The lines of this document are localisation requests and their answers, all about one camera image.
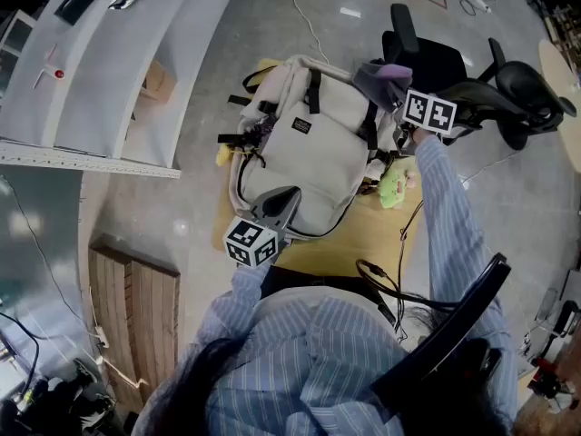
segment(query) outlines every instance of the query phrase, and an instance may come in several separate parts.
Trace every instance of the backpack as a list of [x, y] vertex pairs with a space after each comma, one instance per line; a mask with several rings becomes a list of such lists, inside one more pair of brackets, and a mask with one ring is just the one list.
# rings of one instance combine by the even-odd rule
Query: backpack
[[[260, 85], [249, 86], [265, 71]], [[351, 80], [350, 73], [303, 55], [244, 80], [254, 96], [241, 111], [238, 134], [219, 139], [238, 151], [229, 182], [237, 214], [262, 193], [296, 185], [302, 198], [288, 236], [317, 239], [337, 227], [378, 148], [394, 148], [392, 115]]]

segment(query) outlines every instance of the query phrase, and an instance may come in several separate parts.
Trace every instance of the blue striped shirt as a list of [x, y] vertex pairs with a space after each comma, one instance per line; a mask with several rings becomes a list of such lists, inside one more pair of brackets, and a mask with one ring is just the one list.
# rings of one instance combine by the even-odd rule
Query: blue striped shirt
[[[428, 224], [430, 296], [456, 302], [486, 266], [482, 232], [438, 139], [424, 140], [416, 156]], [[231, 292], [213, 301], [189, 352], [197, 353], [217, 338], [249, 334], [208, 400], [211, 434], [403, 434], [398, 417], [382, 408], [369, 390], [407, 355], [387, 321], [358, 302], [332, 295], [323, 296], [316, 306], [295, 298], [257, 318], [268, 269], [236, 271]], [[486, 338], [502, 351], [489, 393], [493, 406], [513, 421], [516, 358], [498, 300], [468, 337]], [[177, 380], [180, 372], [163, 388]], [[156, 395], [159, 392], [148, 401], [133, 434], [146, 424]]]

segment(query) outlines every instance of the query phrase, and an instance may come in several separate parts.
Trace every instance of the concrete floor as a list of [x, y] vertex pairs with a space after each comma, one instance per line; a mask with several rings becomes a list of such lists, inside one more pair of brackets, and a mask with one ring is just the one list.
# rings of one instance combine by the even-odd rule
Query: concrete floor
[[[478, 76], [491, 62], [489, 37], [500, 42], [508, 60], [540, 68], [537, 44], [546, 34], [525, 0], [500, 0], [492, 3], [492, 14], [474, 17], [462, 11], [458, 0], [448, 0], [448, 10], [426, 0], [298, 2], [330, 62], [351, 71], [362, 61], [381, 56], [380, 36], [391, 28], [393, 3], [409, 6], [419, 36], [460, 50], [469, 75]], [[340, 13], [342, 7], [361, 12], [361, 18]], [[282, 60], [295, 54], [318, 56], [309, 28], [291, 0], [231, 0], [183, 123], [176, 154], [182, 178], [110, 178], [96, 231], [173, 264], [182, 273], [183, 341], [193, 337], [210, 301], [229, 289], [234, 268], [210, 245], [224, 177], [224, 170], [214, 164], [216, 137], [234, 131], [240, 111], [226, 99], [242, 94], [241, 80], [261, 58]], [[494, 125], [458, 141], [449, 152], [462, 176], [511, 154]], [[539, 136], [518, 156], [484, 170], [469, 182], [468, 194], [488, 246], [506, 255], [513, 266], [501, 298], [519, 344], [545, 290], [562, 282], [575, 260], [579, 181], [553, 133]], [[427, 249], [422, 223], [404, 289], [426, 291]]]

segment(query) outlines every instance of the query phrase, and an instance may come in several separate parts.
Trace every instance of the plush toy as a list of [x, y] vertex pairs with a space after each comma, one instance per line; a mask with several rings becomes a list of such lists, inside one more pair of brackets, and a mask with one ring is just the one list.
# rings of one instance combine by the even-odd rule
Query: plush toy
[[416, 187], [416, 173], [392, 166], [378, 184], [379, 198], [383, 208], [401, 208], [406, 198], [406, 187]]

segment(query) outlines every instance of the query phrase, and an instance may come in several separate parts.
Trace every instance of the shelf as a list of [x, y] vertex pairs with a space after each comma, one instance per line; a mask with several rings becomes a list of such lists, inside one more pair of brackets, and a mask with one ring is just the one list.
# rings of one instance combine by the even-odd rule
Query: shelf
[[180, 170], [0, 140], [0, 164], [179, 178]]
[[55, 145], [120, 158], [137, 95], [184, 0], [136, 0], [108, 10], [64, 103]]
[[172, 167], [183, 117], [214, 30], [230, 0], [185, 0], [155, 54], [177, 84], [167, 104], [139, 97], [123, 158]]
[[[111, 1], [94, 0], [70, 26], [54, 15], [63, 0], [50, 0], [26, 41], [6, 90], [0, 113], [1, 136], [53, 146], [75, 71]], [[64, 70], [64, 79], [57, 81], [44, 74], [34, 87], [47, 61]]]

